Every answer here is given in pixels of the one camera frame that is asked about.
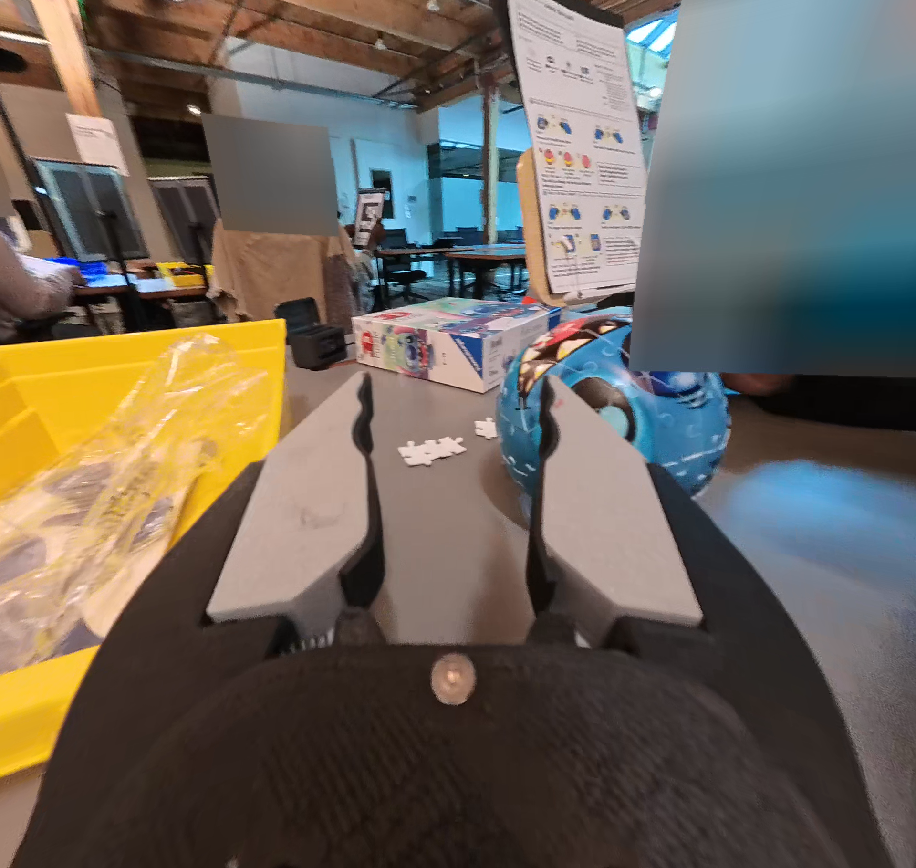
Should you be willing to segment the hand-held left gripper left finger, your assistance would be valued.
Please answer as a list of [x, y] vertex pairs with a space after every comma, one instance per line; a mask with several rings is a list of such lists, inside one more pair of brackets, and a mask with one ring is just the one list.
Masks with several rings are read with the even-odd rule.
[[372, 607], [385, 578], [372, 462], [372, 382], [358, 373], [266, 456], [206, 608], [214, 623], [280, 617], [305, 643]]

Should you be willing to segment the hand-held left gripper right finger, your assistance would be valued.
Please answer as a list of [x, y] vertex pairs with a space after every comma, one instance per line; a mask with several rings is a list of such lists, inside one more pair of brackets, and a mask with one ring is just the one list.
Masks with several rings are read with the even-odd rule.
[[587, 645], [624, 619], [701, 626], [648, 463], [557, 377], [542, 390], [540, 459], [526, 562], [535, 617], [565, 617]]

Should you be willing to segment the blue puzzle ball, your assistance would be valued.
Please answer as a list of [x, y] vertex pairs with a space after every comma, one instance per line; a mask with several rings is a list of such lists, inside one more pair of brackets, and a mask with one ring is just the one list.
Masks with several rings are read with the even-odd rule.
[[716, 373], [631, 368], [631, 310], [571, 313], [510, 365], [494, 414], [503, 463], [533, 496], [541, 465], [541, 394], [556, 377], [691, 496], [715, 476], [730, 436]]

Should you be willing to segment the puzzle box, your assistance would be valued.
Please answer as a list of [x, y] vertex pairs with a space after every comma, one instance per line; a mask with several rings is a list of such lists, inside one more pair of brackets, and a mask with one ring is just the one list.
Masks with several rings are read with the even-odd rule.
[[443, 298], [355, 317], [363, 365], [473, 393], [497, 388], [526, 347], [553, 330], [561, 309], [540, 303]]

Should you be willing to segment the yellow plastic bin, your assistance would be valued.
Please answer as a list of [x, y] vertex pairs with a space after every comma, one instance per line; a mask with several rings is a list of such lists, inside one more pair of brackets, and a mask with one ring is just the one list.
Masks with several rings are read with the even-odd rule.
[[211, 264], [197, 265], [170, 261], [156, 264], [159, 277], [172, 289], [208, 287], [212, 282]]
[[116, 615], [285, 414], [279, 321], [2, 347], [1, 775], [52, 756]]

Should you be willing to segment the clear plastic bag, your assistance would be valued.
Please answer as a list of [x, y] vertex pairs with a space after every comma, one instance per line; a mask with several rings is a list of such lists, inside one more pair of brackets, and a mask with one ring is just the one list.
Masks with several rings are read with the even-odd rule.
[[107, 636], [200, 477], [253, 444], [269, 384], [221, 339], [186, 337], [98, 431], [2, 500], [2, 674]]

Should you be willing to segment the black case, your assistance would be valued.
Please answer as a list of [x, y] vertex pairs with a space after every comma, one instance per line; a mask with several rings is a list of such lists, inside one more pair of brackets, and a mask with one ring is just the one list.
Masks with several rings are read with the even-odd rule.
[[347, 360], [343, 329], [321, 321], [315, 299], [305, 297], [279, 303], [274, 315], [285, 322], [286, 342], [297, 368], [325, 370]]

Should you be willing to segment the tan cloth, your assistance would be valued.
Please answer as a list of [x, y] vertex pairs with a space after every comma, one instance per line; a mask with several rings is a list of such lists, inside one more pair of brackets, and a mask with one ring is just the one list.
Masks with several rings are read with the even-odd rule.
[[226, 230], [219, 220], [207, 295], [231, 323], [271, 320], [281, 303], [311, 298], [321, 323], [349, 334], [361, 312], [358, 265], [342, 225], [329, 236], [314, 236]]

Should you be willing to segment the black office chair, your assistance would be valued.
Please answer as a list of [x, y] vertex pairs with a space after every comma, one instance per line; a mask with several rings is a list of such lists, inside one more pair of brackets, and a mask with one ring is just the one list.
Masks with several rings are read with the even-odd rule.
[[379, 249], [382, 252], [380, 269], [386, 304], [393, 302], [392, 285], [400, 287], [400, 297], [405, 303], [424, 301], [423, 294], [416, 293], [414, 286], [426, 280], [427, 273], [414, 266], [413, 258], [416, 255], [400, 253], [409, 248], [405, 230], [385, 230]]

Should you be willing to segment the wooden office table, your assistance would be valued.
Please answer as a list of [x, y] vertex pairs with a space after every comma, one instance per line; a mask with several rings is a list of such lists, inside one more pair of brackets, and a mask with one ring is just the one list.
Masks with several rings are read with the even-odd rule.
[[488, 274], [500, 266], [510, 268], [512, 284], [517, 271], [526, 268], [525, 248], [518, 243], [452, 247], [445, 249], [442, 256], [449, 267], [450, 295], [460, 298], [483, 300]]

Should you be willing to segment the blue plastic bin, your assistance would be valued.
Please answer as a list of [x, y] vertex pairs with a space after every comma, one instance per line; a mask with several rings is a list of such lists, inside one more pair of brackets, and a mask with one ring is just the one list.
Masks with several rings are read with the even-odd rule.
[[83, 281], [81, 285], [95, 287], [107, 285], [108, 266], [104, 261], [84, 262], [72, 258], [51, 257], [43, 258], [48, 264], [55, 264], [74, 271]]

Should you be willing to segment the white paper notice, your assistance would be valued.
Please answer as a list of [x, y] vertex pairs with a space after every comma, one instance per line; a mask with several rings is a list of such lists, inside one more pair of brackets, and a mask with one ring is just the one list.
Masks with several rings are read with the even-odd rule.
[[84, 164], [107, 166], [121, 176], [129, 176], [129, 168], [116, 128], [104, 117], [65, 114], [80, 159]]

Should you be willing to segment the wooden post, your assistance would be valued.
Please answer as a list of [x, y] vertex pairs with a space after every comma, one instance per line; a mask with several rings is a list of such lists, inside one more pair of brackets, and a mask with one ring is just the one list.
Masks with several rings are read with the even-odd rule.
[[83, 33], [78, 0], [30, 0], [52, 61], [72, 107], [81, 116], [103, 117]]

